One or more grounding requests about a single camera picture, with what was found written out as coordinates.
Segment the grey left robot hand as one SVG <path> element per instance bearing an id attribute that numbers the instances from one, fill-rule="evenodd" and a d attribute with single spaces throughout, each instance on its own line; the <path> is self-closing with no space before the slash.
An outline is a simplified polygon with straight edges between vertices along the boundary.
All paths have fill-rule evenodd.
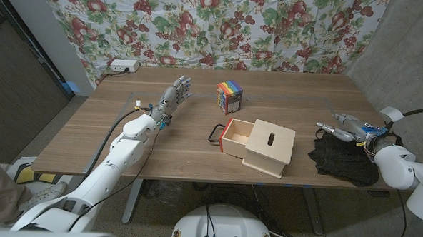
<path id="1" fill-rule="evenodd" d="M 182 76 L 162 94 L 158 104 L 150 113 L 150 116 L 159 124 L 160 129 L 170 124 L 171 114 L 176 111 L 178 105 L 191 96 L 189 93 L 190 86 L 191 78 Z"/>

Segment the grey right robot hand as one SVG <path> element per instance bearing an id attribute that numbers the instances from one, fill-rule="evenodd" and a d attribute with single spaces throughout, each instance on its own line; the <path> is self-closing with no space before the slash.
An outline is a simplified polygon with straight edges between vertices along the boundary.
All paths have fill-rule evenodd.
<path id="1" fill-rule="evenodd" d="M 360 121 L 349 114 L 334 114 L 333 117 L 342 127 L 334 128 L 325 123 L 316 122 L 320 130 L 332 134 L 335 138 L 346 142 L 368 142 L 377 136 L 382 136 L 388 132 L 384 127 L 373 126 L 370 123 Z"/>

